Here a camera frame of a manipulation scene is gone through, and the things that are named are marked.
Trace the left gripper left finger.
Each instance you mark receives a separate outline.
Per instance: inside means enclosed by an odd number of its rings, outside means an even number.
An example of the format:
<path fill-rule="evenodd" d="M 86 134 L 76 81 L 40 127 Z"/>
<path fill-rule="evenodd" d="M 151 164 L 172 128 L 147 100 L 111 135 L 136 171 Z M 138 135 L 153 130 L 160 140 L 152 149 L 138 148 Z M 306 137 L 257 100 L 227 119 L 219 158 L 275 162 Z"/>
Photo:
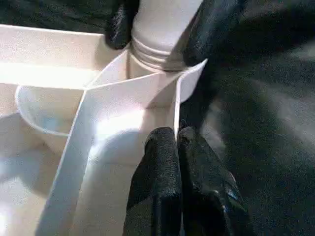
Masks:
<path fill-rule="evenodd" d="M 132 179 L 123 235 L 177 236 L 182 220 L 182 182 L 174 131 L 154 129 Z"/>

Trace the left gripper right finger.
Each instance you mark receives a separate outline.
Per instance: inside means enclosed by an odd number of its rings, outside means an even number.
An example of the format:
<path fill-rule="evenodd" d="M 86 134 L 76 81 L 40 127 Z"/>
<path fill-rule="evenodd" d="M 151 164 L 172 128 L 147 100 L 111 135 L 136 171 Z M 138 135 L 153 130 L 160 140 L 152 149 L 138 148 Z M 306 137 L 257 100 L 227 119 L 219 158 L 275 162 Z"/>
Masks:
<path fill-rule="evenodd" d="M 178 133 L 187 236 L 249 236 L 251 220 L 236 180 L 192 127 Z"/>

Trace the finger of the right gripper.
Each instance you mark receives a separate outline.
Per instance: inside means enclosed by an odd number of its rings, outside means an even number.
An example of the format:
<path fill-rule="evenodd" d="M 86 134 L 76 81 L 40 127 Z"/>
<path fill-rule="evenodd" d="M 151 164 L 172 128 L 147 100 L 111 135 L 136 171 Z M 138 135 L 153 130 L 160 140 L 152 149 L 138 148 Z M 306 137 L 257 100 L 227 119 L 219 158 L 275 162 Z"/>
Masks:
<path fill-rule="evenodd" d="M 238 25 L 244 0 L 180 0 L 168 25 L 170 70 L 192 67 L 213 57 Z"/>
<path fill-rule="evenodd" d="M 131 41 L 133 20 L 139 9 L 139 0 L 116 0 L 105 31 L 105 42 L 120 50 Z"/>

